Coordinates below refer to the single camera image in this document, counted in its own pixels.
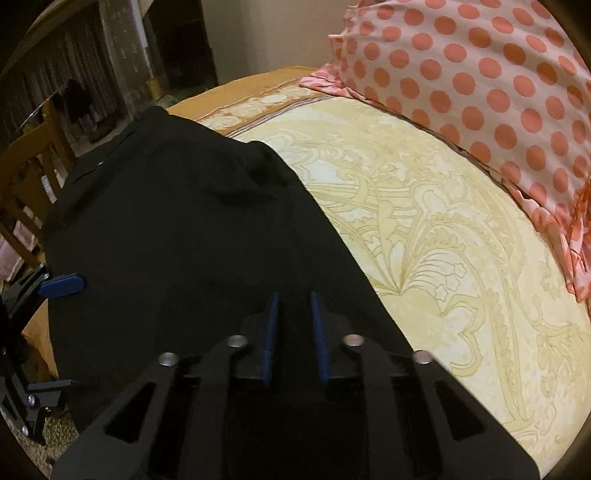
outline triangular cutout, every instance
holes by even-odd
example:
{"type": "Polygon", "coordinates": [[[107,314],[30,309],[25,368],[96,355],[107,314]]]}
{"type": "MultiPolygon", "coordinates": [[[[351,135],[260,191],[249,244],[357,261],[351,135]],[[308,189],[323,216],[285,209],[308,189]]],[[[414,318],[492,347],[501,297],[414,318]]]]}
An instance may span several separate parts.
{"type": "Polygon", "coordinates": [[[484,433],[484,426],[474,412],[468,409],[462,399],[444,382],[435,385],[439,400],[445,411],[452,437],[457,442],[484,433]]]}
{"type": "Polygon", "coordinates": [[[146,384],[105,427],[105,434],[127,443],[137,442],[154,391],[155,383],[146,384]]]}

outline wooden chair leg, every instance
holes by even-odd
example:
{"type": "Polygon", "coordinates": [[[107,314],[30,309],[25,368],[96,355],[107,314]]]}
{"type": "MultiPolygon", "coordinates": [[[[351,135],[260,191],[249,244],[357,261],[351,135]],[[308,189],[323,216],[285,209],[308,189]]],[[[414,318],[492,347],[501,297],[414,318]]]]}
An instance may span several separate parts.
{"type": "Polygon", "coordinates": [[[10,244],[13,249],[15,249],[16,253],[19,254],[25,262],[31,268],[38,267],[40,265],[39,260],[33,255],[29,250],[25,248],[25,246],[20,243],[20,241],[15,237],[8,228],[6,228],[0,222],[0,235],[2,235],[6,241],[10,244]]]}

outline curtain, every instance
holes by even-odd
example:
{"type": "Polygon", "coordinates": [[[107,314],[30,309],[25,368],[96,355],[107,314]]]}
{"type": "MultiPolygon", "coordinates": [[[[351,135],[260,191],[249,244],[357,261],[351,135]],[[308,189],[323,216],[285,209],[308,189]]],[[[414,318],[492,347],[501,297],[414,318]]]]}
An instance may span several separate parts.
{"type": "MultiPolygon", "coordinates": [[[[95,121],[122,110],[96,4],[85,8],[29,50],[0,80],[0,144],[52,93],[77,80],[92,95],[95,121]]],[[[62,116],[69,140],[73,133],[62,116]]]]}

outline blue plastic tab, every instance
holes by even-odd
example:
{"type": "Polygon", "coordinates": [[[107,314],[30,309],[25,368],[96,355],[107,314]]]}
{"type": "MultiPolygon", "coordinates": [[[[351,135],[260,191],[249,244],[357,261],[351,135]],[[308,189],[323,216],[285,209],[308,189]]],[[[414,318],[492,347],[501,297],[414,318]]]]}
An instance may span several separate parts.
{"type": "Polygon", "coordinates": [[[80,293],[86,287],[86,280],[78,274],[60,275],[43,282],[39,286],[42,299],[58,299],[74,293],[80,293]]]}

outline pink pillowcase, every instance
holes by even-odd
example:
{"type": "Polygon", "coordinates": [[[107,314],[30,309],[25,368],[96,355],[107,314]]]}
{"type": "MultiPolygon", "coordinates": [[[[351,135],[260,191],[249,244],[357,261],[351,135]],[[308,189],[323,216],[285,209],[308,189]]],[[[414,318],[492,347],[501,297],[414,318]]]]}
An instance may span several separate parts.
{"type": "Polygon", "coordinates": [[[302,85],[442,134],[497,173],[591,292],[591,74],[537,0],[362,0],[302,85]]]}

